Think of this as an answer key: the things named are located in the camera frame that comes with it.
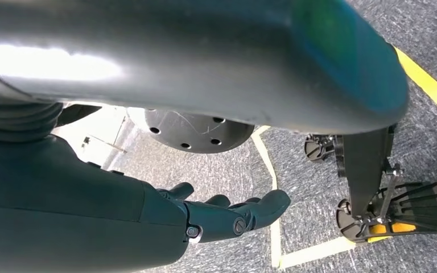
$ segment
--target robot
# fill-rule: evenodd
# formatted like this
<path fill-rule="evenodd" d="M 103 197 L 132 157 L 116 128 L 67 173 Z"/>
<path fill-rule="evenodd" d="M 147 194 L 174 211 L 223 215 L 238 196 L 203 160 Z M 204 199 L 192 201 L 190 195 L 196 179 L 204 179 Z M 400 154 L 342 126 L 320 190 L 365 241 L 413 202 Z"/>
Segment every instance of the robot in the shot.
<path fill-rule="evenodd" d="M 311 132 L 308 156 L 335 154 L 348 179 L 347 238 L 437 233 L 437 183 L 399 184 L 387 160 L 404 71 L 342 1 L 0 0 L 0 272 L 173 263 L 189 243 L 272 224 L 287 193 L 193 202 L 188 183 L 155 189 L 81 162 L 50 132 L 97 108 L 67 101 L 147 108 L 150 133 L 189 152 L 230 150 L 253 125 Z"/>

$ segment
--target white tape line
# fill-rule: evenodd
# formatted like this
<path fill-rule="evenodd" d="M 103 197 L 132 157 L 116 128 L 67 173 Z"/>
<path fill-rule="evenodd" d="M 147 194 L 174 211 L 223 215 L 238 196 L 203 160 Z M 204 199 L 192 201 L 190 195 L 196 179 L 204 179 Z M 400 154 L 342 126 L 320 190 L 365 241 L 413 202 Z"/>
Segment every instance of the white tape line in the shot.
<path fill-rule="evenodd" d="M 349 251 L 356 247 L 356 243 L 345 237 L 339 237 L 331 241 L 311 246 L 306 249 L 286 254 L 281 257 L 279 269 L 285 269 L 299 264 L 323 259 L 341 252 Z"/>
<path fill-rule="evenodd" d="M 262 126 L 257 129 L 252 134 L 252 140 L 254 141 L 254 144 L 272 177 L 272 189 L 277 189 L 277 177 L 275 175 L 274 167 L 270 161 L 267 148 L 261 139 L 261 134 L 269 128 L 270 126 Z M 281 263 L 281 255 L 281 223 L 279 222 L 279 219 L 277 219 L 277 221 L 270 225 L 270 256 L 273 267 L 279 267 Z"/>

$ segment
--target yellow tape line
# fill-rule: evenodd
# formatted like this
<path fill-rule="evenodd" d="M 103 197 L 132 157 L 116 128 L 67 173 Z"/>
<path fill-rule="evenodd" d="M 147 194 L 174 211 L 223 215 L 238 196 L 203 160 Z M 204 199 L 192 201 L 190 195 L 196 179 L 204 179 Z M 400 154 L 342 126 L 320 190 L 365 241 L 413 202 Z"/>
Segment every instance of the yellow tape line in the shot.
<path fill-rule="evenodd" d="M 437 104 L 437 81 L 401 50 L 395 49 L 406 74 Z"/>
<path fill-rule="evenodd" d="M 262 126 L 252 134 L 252 140 L 259 151 L 259 154 L 272 177 L 272 189 L 277 189 L 277 176 L 270 161 L 267 148 L 261 139 L 261 134 L 269 129 L 270 126 Z M 279 267 L 281 262 L 281 223 L 279 219 L 270 225 L 270 259 L 273 267 Z"/>
<path fill-rule="evenodd" d="M 331 255 L 349 251 L 355 247 L 356 244 L 354 242 L 351 242 L 345 237 L 338 237 L 328 242 L 320 243 L 282 256 L 279 269 L 285 269 L 302 263 L 312 262 L 313 260 L 323 259 Z"/>

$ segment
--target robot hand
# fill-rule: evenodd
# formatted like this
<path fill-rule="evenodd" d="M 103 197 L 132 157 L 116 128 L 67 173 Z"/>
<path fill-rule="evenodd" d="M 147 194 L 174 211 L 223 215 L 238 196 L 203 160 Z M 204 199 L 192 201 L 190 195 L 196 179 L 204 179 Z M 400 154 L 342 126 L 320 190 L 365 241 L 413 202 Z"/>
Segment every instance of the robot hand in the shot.
<path fill-rule="evenodd" d="M 291 202 L 281 190 L 271 191 L 262 199 L 253 197 L 232 206 L 224 195 L 215 195 L 206 202 L 185 201 L 194 191 L 190 183 L 180 183 L 169 191 L 158 191 L 187 215 L 185 236 L 191 243 L 235 238 L 247 231 L 269 226 Z"/>

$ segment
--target gray carpet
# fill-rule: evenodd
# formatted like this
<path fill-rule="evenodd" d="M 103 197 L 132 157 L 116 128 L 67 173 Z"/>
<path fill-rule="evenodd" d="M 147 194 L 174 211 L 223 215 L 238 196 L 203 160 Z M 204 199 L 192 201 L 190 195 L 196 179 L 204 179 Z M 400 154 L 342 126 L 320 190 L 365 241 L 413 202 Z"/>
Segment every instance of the gray carpet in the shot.
<path fill-rule="evenodd" d="M 355 0 L 352 5 L 395 46 L 437 79 L 437 0 Z M 437 181 L 437 106 L 413 83 L 411 106 L 399 124 L 392 162 L 406 168 L 405 181 Z M 279 187 L 292 199 L 282 219 L 282 252 L 290 253 L 339 236 L 334 208 L 347 196 L 333 160 L 306 161 L 304 136 L 282 129 L 263 135 Z M 127 121 L 118 140 L 129 151 L 106 167 L 171 188 L 181 181 L 195 186 L 192 200 L 223 193 L 233 202 L 262 196 L 271 178 L 251 140 L 216 155 L 189 154 L 161 145 Z M 286 272 L 437 272 L 437 235 L 396 237 Z M 274 272 L 269 230 L 239 239 L 191 245 L 175 264 L 145 272 Z"/>

